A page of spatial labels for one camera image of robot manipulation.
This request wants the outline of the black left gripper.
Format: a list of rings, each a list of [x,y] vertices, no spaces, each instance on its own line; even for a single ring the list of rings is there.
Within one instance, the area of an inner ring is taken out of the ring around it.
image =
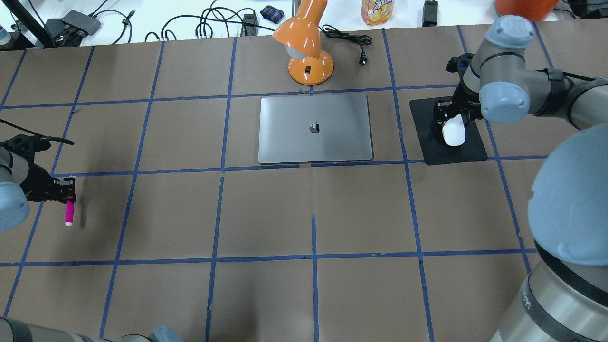
[[[56,201],[59,203],[76,203],[77,197],[74,193],[76,178],[53,178],[45,169],[36,164],[28,165],[28,175],[21,184],[26,200],[43,203],[45,201]]]

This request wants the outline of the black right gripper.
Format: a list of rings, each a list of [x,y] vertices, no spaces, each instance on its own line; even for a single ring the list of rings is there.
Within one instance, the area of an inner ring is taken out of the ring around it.
[[[469,89],[465,84],[458,84],[451,100],[435,100],[432,115],[437,125],[445,125],[450,119],[460,115],[465,136],[468,135],[469,126],[474,124],[475,120],[484,118],[479,94]]]

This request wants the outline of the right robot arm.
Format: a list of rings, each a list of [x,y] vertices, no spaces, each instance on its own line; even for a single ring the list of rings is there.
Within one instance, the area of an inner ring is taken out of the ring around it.
[[[545,143],[526,214],[538,253],[492,335],[493,342],[607,340],[607,79],[556,68],[531,70],[535,37],[528,19],[501,15],[474,54],[452,58],[459,75],[434,120],[449,146],[465,142],[483,119],[523,129],[524,143]]]

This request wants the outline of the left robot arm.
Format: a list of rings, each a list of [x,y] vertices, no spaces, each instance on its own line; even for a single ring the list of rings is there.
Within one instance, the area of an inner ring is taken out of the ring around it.
[[[21,156],[1,148],[1,231],[20,225],[29,215],[29,201],[22,188],[34,174],[33,167]],[[11,342],[100,342],[100,338],[26,324],[20,320],[1,318],[1,340]],[[181,342],[183,339],[163,325],[150,335],[130,334],[118,342]]]

